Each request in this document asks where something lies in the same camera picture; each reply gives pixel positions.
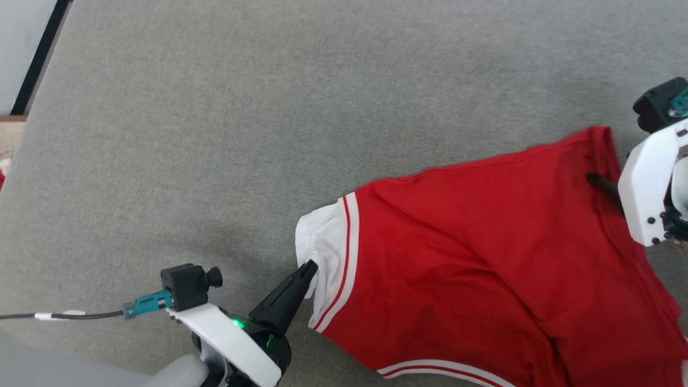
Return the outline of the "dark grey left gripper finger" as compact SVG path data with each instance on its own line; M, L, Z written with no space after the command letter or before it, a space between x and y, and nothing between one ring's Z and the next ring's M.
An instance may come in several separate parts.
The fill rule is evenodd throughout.
M318 269L312 260L300 265L248 314L251 321L285 335Z

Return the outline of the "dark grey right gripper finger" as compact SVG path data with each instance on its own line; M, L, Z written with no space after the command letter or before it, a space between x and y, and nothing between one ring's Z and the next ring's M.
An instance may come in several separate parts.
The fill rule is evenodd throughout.
M585 179L594 188L601 191L605 198L610 200L616 206L622 217L626 215L624 213L624 209L622 208L621 196L619 195L619 189L616 183L613 183L604 175L597 173L587 173Z

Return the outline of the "red and white shirt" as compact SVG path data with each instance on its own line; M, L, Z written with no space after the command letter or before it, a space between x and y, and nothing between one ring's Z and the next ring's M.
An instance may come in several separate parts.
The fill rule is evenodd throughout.
M680 306L586 177L612 130L368 183L300 218L309 327L386 378L688 387Z

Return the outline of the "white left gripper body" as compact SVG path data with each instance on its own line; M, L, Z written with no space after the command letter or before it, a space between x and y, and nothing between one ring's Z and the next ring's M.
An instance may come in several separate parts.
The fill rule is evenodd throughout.
M275 329L213 304L169 310L186 326L209 374L199 387L278 387L291 363L291 348Z

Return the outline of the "black baseboard strip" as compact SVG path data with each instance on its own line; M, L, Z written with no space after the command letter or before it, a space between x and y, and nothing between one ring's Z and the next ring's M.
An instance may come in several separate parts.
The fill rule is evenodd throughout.
M74 0L0 0L0 115L31 108Z

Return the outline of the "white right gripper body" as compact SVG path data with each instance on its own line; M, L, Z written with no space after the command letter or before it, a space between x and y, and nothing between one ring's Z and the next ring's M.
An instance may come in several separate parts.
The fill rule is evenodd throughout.
M688 119L649 135L627 157L618 181L633 240L688 247Z

